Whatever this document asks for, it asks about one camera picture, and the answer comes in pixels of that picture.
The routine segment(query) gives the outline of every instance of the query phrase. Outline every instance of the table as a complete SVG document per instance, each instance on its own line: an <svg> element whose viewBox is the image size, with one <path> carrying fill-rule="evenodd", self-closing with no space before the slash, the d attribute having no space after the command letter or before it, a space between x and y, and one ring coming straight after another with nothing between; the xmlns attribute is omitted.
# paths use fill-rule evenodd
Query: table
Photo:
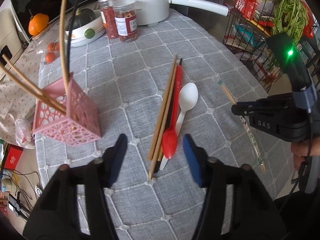
<svg viewBox="0 0 320 240"><path fill-rule="evenodd" d="M194 82L199 100L187 112L181 134L191 133L198 146L223 163L254 167L275 198L293 170L290 145L254 130L264 153L266 173L261 173L239 117L217 84L221 79L239 101L267 94L248 69L193 20L170 10L169 17L153 27L139 27L135 42L121 43L105 36L87 46L73 48L71 71L99 110L103 137L94 143L69 147L36 135L36 152L45 186L63 163L85 165L114 145L118 135L128 136L128 150L118 181L105 189L119 238L191 239L205 191L192 180L181 147L155 178L148 180L146 160L173 55L183 58L183 85ZM40 69L41 87L61 77L60 61ZM79 216L84 233L84 189L78 189ZM228 231L232 188L227 190L224 232Z"/></svg>

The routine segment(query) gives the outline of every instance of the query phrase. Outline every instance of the plastic spoon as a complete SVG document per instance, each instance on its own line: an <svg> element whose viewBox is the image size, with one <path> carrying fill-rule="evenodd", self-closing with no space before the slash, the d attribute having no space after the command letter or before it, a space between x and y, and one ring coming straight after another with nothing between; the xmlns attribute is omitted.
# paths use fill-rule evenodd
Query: plastic spoon
<svg viewBox="0 0 320 240"><path fill-rule="evenodd" d="M180 133L180 129L183 123L184 116L186 115L186 111L191 110L196 106L198 101L198 88L193 83L186 84L180 91L179 96L179 105L181 108L181 112L179 114L177 123L176 123L176 133L177 136ZM163 170L165 165L167 164L168 159L164 156L162 158L159 170Z"/></svg>
<svg viewBox="0 0 320 240"><path fill-rule="evenodd" d="M181 72L182 72L182 68L181 68L181 65L179 65L177 67L177 72L176 72L176 80L175 80L175 86L174 86L173 107L172 107L170 126L163 133L162 141L161 141L163 154L167 159L170 159L174 155L174 153L177 149L177 145L178 145L178 136L177 136L175 127L176 127L178 104L179 104Z"/></svg>

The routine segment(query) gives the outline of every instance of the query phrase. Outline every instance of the pink plastic basket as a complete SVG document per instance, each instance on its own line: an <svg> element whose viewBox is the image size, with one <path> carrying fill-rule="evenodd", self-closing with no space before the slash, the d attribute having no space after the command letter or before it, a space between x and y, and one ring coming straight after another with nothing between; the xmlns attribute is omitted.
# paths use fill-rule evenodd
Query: pink plastic basket
<svg viewBox="0 0 320 240"><path fill-rule="evenodd" d="M82 91L70 75L69 97L65 95L63 79L43 89L67 108L67 115L37 101L33 133L41 133L70 146L101 139L98 110L95 103Z"/></svg>

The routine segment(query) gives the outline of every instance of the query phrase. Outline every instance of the white spoon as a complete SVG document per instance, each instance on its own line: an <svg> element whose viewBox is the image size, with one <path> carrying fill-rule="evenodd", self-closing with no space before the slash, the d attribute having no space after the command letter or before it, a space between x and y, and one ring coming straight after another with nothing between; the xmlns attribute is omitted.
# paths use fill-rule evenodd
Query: white spoon
<svg viewBox="0 0 320 240"><path fill-rule="evenodd" d="M198 89L197 86L193 83L186 84L181 90L179 95L179 105L181 112L179 114L178 120L176 122L176 133L179 136L179 132L183 123L184 116L186 111L191 110L195 107L198 101ZM163 156L159 170L163 170L167 164L168 159Z"/></svg>

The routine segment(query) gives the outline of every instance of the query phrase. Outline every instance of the glass jar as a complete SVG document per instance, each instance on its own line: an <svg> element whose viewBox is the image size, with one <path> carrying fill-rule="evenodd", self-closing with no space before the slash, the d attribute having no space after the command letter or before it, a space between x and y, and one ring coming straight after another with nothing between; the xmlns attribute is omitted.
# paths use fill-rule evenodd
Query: glass jar
<svg viewBox="0 0 320 240"><path fill-rule="evenodd" d="M115 21L115 14L112 8L113 4L117 1L118 0L98 0L103 25L106 29L107 37L109 39L116 39L119 37Z"/></svg>
<svg viewBox="0 0 320 240"><path fill-rule="evenodd" d="M113 5L120 41L130 42L138 38L137 15L134 2L119 0Z"/></svg>

